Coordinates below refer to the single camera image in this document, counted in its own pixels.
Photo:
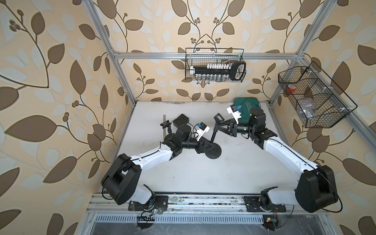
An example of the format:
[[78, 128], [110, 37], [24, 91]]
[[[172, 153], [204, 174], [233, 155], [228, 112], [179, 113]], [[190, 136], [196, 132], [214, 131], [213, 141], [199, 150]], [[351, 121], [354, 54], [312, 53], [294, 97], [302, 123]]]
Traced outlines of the black round base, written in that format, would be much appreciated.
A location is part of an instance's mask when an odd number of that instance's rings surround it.
[[209, 149], [208, 151], [205, 152], [206, 157], [208, 157], [209, 159], [212, 159], [212, 160], [218, 159], [221, 156], [221, 154], [222, 154], [222, 149], [216, 143], [214, 143], [212, 145], [211, 149]]

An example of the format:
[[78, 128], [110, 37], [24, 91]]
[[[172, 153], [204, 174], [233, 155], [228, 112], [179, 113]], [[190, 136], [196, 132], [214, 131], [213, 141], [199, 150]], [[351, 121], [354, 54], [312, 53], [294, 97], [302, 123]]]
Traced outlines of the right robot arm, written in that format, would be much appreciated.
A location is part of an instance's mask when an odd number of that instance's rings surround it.
[[248, 121], [241, 122], [240, 106], [232, 105], [227, 111], [233, 115], [224, 119], [221, 114], [214, 117], [214, 133], [220, 131], [229, 136], [246, 134], [253, 143], [276, 157], [297, 178], [298, 185], [294, 189], [270, 187], [263, 190], [256, 205], [265, 212], [276, 209], [277, 206], [300, 206], [305, 211], [313, 213], [325, 210], [327, 206], [342, 203], [340, 199], [333, 170], [320, 166], [287, 146], [276, 133], [266, 127], [266, 115], [260, 108], [252, 108]]

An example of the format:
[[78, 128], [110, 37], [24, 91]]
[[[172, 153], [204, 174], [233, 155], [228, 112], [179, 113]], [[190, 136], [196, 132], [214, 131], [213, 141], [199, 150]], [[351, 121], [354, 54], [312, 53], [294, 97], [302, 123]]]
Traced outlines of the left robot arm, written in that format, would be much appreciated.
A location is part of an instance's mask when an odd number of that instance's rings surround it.
[[213, 149], [214, 143], [203, 137], [210, 128], [204, 123], [197, 126], [197, 131], [193, 133], [187, 125], [178, 127], [176, 133], [173, 133], [171, 122], [165, 121], [161, 123], [161, 127], [167, 129], [168, 135], [157, 148], [132, 157], [120, 154], [101, 181], [102, 190], [110, 195], [107, 199], [114, 200], [118, 205], [128, 200], [142, 205], [153, 204], [152, 190], [138, 184], [141, 173], [174, 159], [183, 149], [194, 149], [198, 154]]

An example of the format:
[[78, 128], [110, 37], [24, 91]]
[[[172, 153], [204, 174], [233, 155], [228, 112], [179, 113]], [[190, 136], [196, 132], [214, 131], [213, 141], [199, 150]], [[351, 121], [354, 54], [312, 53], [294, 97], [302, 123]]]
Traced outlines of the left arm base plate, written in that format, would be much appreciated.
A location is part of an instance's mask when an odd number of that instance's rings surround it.
[[156, 212], [162, 214], [168, 208], [168, 196], [157, 195], [148, 186], [137, 186], [129, 200], [129, 211]]

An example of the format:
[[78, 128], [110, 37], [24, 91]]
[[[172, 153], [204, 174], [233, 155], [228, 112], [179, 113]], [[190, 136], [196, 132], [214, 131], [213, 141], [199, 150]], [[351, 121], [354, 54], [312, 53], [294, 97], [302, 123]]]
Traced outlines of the black mic stand rod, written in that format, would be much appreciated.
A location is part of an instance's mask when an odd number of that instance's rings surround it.
[[163, 123], [160, 124], [160, 126], [164, 130], [167, 129], [168, 134], [172, 134], [171, 122], [169, 120], [164, 121]]

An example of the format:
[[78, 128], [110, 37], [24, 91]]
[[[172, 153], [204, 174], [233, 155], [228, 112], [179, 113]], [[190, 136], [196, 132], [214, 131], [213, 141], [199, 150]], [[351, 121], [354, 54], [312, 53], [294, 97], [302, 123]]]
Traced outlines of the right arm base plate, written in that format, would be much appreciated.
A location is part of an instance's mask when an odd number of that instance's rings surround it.
[[286, 212], [284, 205], [275, 205], [264, 195], [243, 197], [247, 212]]

